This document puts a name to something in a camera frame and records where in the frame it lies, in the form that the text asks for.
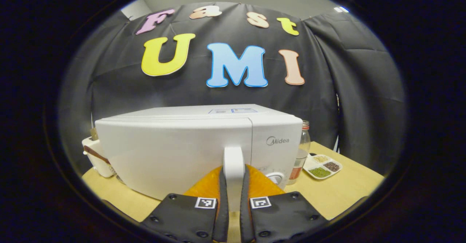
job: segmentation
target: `wooden table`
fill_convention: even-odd
[[[313,179],[303,171],[296,183],[286,186],[285,191],[299,191],[328,220],[341,214],[360,198],[370,195],[383,181],[379,173],[316,142],[311,143],[309,152],[327,155],[340,162],[343,169],[324,180]],[[160,203],[131,190],[115,177],[100,176],[93,168],[83,175],[83,180],[98,197],[109,201],[138,222],[143,221]],[[240,242],[239,217],[239,212],[230,212],[228,242]]]

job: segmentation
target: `foam letter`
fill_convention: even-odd
[[[191,19],[198,19],[205,16],[219,16],[222,12],[218,6],[205,6],[193,10],[193,14],[189,15]]]
[[[158,37],[157,39],[150,39],[144,43],[146,47],[141,62],[143,72],[149,76],[162,76],[176,72],[186,62],[188,58],[188,48],[191,39],[195,38],[195,34],[179,34],[173,37],[173,40],[178,41],[175,49],[175,56],[170,62],[158,62],[158,55],[162,44],[167,42],[166,37]]]
[[[155,28],[155,23],[160,24],[166,17],[167,15],[175,13],[174,9],[169,9],[167,11],[162,11],[159,13],[151,14],[147,16],[147,20],[144,23],[143,27],[136,32],[136,34],[142,34],[147,31],[151,31],[152,29]]]
[[[258,14],[256,12],[248,12],[246,13],[246,16],[248,16],[248,22],[251,25],[255,25],[261,28],[268,28],[268,22],[266,21],[267,18],[263,16],[263,14]]]
[[[301,76],[298,66],[298,53],[286,49],[278,50],[278,53],[283,56],[287,66],[287,77],[285,78],[285,82],[287,84],[294,85],[304,84],[304,78]]]
[[[299,32],[296,30],[293,30],[293,27],[296,27],[296,24],[291,22],[288,18],[286,17],[279,17],[277,18],[278,21],[281,22],[281,27],[283,28],[284,31],[286,31],[288,34],[292,34],[293,36],[299,35]]]
[[[212,43],[208,44],[207,48],[212,51],[212,76],[207,81],[209,87],[226,87],[228,85],[228,79],[224,77],[223,68],[226,69],[235,85],[240,84],[247,69],[248,77],[244,80],[246,86],[267,86],[268,81],[264,77],[262,65],[262,56],[265,49],[258,46],[248,46],[238,59],[228,44]]]

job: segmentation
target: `midea logo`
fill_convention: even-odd
[[[274,136],[268,137],[268,139],[266,141],[267,145],[270,145],[270,146],[273,145],[273,144],[281,144],[281,143],[288,143],[288,142],[290,142],[289,139],[286,139],[286,140],[285,139],[277,139]]]

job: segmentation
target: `letter u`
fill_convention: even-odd
[[[173,40],[177,41],[175,56],[171,61],[166,63],[158,62],[158,55],[160,54],[162,44],[168,40],[166,37],[158,37],[144,43],[146,49],[141,62],[143,72],[153,77],[176,72],[185,64],[188,58],[189,43],[195,37],[195,34],[179,34],[174,36]]]

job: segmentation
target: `black backdrop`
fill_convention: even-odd
[[[216,5],[222,14],[190,19],[194,9]],[[398,70],[377,37],[346,13],[329,13],[305,21],[287,14],[240,3],[192,3],[175,7],[156,28],[135,35],[146,16],[133,21],[115,13],[88,37],[63,80],[59,123],[63,144],[78,170],[90,162],[80,141],[92,120],[152,107],[211,104],[258,104],[310,121],[316,142],[333,149],[339,135],[343,155],[384,174],[401,149],[406,104]],[[246,13],[267,17],[267,29],[251,25]],[[300,33],[285,32],[278,17],[296,23]],[[144,43],[167,37],[160,62],[173,58],[173,36],[194,33],[185,65],[173,74],[150,77],[141,70]],[[268,86],[210,88],[212,54],[207,45],[227,43],[240,57],[249,45],[265,49]],[[303,85],[289,85],[280,49],[299,54]],[[336,93],[339,95],[340,109]]]

